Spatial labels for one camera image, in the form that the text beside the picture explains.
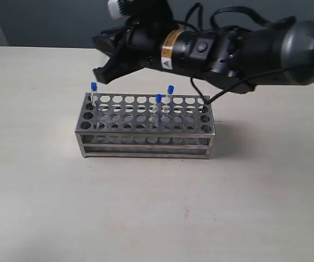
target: blue test tube cap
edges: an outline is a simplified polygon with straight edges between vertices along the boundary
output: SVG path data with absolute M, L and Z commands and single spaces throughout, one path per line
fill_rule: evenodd
M 91 83 L 91 91 L 97 91 L 97 83 L 95 82 Z
M 169 86 L 169 88 L 168 88 L 168 94 L 173 94 L 173 93 L 174 93 L 174 89 L 175 89 L 174 86 Z
M 156 102 L 160 103 L 162 101 L 163 96 L 161 94 L 158 94 L 156 97 Z

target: white table surface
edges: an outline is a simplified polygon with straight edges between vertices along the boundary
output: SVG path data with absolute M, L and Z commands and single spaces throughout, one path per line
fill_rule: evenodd
M 0 261 L 314 261 L 314 84 L 220 99 L 211 160 L 85 159 L 74 127 L 100 57 L 0 47 Z M 99 91 L 169 84 L 195 94 L 148 69 Z

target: test tube rack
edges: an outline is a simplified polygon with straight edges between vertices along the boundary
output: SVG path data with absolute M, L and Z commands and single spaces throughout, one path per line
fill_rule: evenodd
M 211 105 L 174 96 L 171 111 L 155 115 L 155 98 L 99 93 L 93 106 L 86 93 L 75 129 L 82 156 L 209 159 L 216 136 Z

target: yellow label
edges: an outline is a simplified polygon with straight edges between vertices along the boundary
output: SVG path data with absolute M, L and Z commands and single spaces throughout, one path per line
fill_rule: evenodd
M 176 43 L 177 38 L 181 33 L 183 33 L 185 30 L 173 30 L 170 32 L 170 34 L 167 36 L 167 38 L 164 41 L 163 49 L 162 49 L 162 57 L 165 58 L 171 58 L 173 55 L 173 47 Z

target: robotic arm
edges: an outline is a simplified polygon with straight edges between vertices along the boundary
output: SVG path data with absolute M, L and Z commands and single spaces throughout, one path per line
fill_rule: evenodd
M 309 85 L 314 82 L 314 22 L 288 17 L 277 22 L 246 7 L 226 7 L 210 17 L 203 30 L 203 6 L 197 3 L 186 21 L 174 20 L 167 0 L 109 0 L 111 16 L 129 16 L 124 26 L 93 38 L 96 49 L 110 57 L 94 69 L 97 81 L 109 82 L 143 68 L 200 79 L 227 92 L 245 94 L 257 85 Z M 198 28 L 187 23 L 198 9 Z M 215 16 L 235 12 L 248 15 L 264 28 L 219 27 Z M 180 29 L 180 25 L 192 31 Z

